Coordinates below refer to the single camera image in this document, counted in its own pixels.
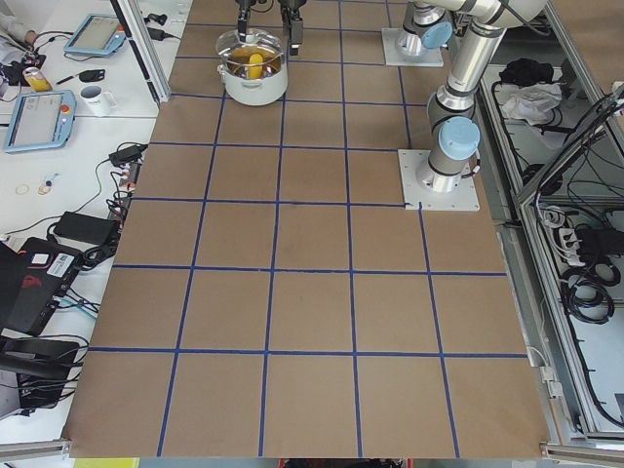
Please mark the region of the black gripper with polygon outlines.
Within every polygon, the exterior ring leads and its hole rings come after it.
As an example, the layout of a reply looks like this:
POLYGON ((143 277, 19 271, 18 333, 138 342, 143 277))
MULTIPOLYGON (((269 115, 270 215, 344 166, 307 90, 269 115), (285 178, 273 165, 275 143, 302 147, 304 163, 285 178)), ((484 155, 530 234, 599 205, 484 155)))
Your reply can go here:
MULTIPOLYGON (((290 56, 297 56, 303 42, 303 19, 299 9, 306 4, 307 0, 279 0, 282 9, 282 22, 284 32, 288 35, 288 48, 290 56)), ((240 4, 237 18, 237 32, 241 42, 245 41, 248 34, 248 23, 251 13, 250 4, 240 4)))

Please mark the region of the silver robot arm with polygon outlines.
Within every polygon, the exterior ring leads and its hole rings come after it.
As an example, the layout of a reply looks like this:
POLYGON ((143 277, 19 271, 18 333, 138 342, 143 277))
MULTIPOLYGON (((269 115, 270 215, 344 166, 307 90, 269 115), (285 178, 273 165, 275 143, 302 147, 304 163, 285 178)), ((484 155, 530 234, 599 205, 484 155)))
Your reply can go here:
MULTIPOLYGON (((280 1, 280 12, 285 33, 289 39, 289 53, 298 54, 303 43, 303 18, 300 9, 307 3, 302 1, 280 1)), ((237 35, 241 42, 248 36, 248 24, 251 11, 256 1, 237 1, 237 35)), ((446 44, 452 34, 452 25, 444 20, 446 10, 426 2, 409 1, 402 32, 406 34, 404 49, 408 55, 414 55, 416 46, 424 49, 437 49, 446 44)))
POLYGON ((450 193, 477 151, 481 134, 472 121, 474 94, 490 60, 509 28, 528 25, 543 10, 543 1, 410 1, 404 30, 427 46, 447 12, 469 16, 470 23, 448 73, 447 81, 427 104, 433 139, 428 159, 416 170, 421 185, 450 193))

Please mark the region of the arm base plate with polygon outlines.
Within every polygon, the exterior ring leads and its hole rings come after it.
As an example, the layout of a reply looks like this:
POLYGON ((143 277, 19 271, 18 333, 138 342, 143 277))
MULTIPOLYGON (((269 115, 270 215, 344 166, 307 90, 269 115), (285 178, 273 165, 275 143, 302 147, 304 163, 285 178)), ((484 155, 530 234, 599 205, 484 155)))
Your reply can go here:
POLYGON ((402 28, 381 30, 385 64, 389 66, 442 67, 441 49, 427 49, 417 34, 402 28))
POLYGON ((429 166, 429 150, 398 151, 406 210, 433 212, 477 212, 480 203, 466 161, 458 175, 439 175, 429 166))

